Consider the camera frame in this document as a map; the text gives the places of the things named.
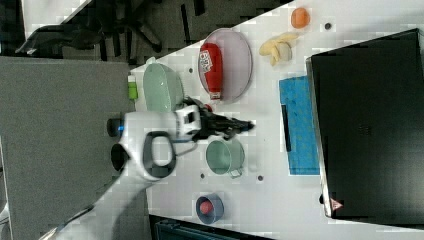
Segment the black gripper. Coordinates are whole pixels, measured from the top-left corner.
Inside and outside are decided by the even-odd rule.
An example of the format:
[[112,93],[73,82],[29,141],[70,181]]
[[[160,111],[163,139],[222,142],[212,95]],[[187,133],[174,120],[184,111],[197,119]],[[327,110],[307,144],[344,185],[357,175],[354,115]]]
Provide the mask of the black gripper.
[[240,134],[240,131],[250,131],[255,127],[251,121],[232,119],[231,128],[238,130],[232,131],[232,129],[225,124],[225,122],[228,120],[227,117],[216,115],[213,112],[208,111],[208,109],[205,107],[205,104],[200,100],[191,97],[185,97],[183,103],[187,106],[197,106],[198,112],[200,114],[201,128],[193,135],[193,142],[207,140],[210,136],[218,135],[221,135],[225,140],[231,140]]

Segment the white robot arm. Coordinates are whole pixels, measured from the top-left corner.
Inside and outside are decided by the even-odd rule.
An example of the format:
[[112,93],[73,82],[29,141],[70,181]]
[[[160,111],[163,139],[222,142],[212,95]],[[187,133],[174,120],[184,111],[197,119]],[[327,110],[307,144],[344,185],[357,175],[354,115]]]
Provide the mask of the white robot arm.
[[251,121],[215,114],[191,97],[171,112],[127,113],[118,146],[128,160],[120,176],[97,201],[38,240],[114,240],[115,224],[128,205],[174,171],[180,156],[177,144],[195,145],[211,136],[230,140],[254,127]]

